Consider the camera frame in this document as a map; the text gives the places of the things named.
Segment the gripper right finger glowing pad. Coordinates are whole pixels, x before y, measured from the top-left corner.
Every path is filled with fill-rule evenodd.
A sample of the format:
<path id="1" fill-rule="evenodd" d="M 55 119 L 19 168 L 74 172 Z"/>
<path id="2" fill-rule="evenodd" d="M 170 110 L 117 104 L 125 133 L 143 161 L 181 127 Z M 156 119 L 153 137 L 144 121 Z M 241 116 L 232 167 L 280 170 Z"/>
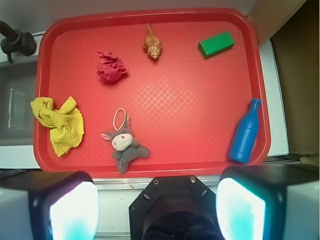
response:
<path id="1" fill-rule="evenodd" d="M 318 240 L 320 169 L 228 167 L 220 175 L 215 207 L 226 240 Z"/>

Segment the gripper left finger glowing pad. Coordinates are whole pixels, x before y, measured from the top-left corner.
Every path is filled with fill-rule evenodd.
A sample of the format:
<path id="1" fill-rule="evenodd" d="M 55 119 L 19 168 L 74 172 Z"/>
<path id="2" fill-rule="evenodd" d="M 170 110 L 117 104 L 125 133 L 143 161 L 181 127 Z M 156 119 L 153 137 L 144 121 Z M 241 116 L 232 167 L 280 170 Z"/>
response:
<path id="1" fill-rule="evenodd" d="M 2 240 L 93 240 L 99 192 L 84 171 L 0 172 Z"/>

